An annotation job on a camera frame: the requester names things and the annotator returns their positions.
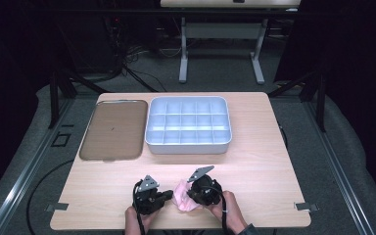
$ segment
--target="white table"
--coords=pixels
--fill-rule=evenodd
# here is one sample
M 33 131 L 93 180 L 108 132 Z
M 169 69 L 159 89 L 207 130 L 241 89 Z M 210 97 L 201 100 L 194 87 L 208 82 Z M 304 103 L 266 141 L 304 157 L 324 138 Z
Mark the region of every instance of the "white table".
M 252 9 L 289 9 L 299 7 L 300 0 L 245 0 L 234 3 L 233 0 L 162 0 L 165 8 L 252 8 Z M 259 64 L 259 53 L 264 39 L 267 20 L 262 23 L 187 23 L 181 21 L 181 66 L 179 82 L 185 83 L 188 71 L 187 38 L 241 38 L 256 39 L 254 52 L 250 53 L 258 84 L 264 84 Z

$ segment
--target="pink rag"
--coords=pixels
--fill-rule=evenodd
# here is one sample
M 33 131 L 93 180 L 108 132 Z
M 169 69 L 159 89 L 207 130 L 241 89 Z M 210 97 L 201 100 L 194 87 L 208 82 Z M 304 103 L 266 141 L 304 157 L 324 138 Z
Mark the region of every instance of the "pink rag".
M 181 182 L 173 190 L 172 201 L 183 212 L 189 212 L 201 206 L 192 200 L 187 194 L 188 190 L 191 188 L 191 184 L 192 183 L 188 183 L 186 180 L 181 179 Z

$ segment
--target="table leg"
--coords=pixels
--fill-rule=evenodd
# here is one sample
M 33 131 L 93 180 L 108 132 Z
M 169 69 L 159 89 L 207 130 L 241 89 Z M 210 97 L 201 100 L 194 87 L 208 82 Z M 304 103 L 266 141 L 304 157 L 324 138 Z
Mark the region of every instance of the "table leg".
M 181 21 L 181 67 L 179 69 L 179 82 L 187 82 L 187 71 L 188 71 L 188 52 L 187 52 L 187 36 L 186 36 L 186 23 L 185 18 Z
M 263 20 L 263 22 L 261 23 L 261 27 L 258 28 L 258 41 L 256 43 L 255 52 L 250 53 L 253 63 L 253 69 L 255 70 L 256 80 L 260 85 L 264 84 L 264 77 L 263 73 L 261 72 L 261 67 L 259 63 L 259 54 L 261 50 L 261 45 L 264 40 L 266 26 L 267 20 Z

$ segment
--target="wooden table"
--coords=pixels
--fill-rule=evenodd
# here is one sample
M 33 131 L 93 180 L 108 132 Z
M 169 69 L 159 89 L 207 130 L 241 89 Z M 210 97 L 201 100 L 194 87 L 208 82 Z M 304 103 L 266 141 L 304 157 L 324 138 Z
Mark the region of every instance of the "wooden table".
M 124 211 L 132 203 L 134 184 L 150 174 L 161 186 L 173 190 L 198 167 L 214 165 L 209 172 L 223 190 L 236 198 L 247 222 L 257 227 L 305 227 L 307 211 L 295 203 L 304 197 L 285 148 L 273 110 L 264 93 L 111 93 L 103 100 L 146 100 L 158 96 L 210 95 L 225 98 L 232 127 L 232 141 L 222 155 L 153 155 L 146 143 L 142 155 L 132 161 L 87 162 L 75 157 L 59 203 L 66 211 L 55 211 L 55 230 L 123 229 Z M 220 228 L 208 210 L 179 211 L 167 201 L 152 229 Z

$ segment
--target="sleeve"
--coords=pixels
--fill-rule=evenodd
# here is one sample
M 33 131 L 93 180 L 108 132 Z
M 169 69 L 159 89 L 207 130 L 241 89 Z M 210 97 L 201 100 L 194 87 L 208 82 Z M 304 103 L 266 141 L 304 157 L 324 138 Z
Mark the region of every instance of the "sleeve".
M 259 235 L 259 233 L 258 233 L 258 230 L 255 228 L 255 226 L 251 223 L 238 235 Z

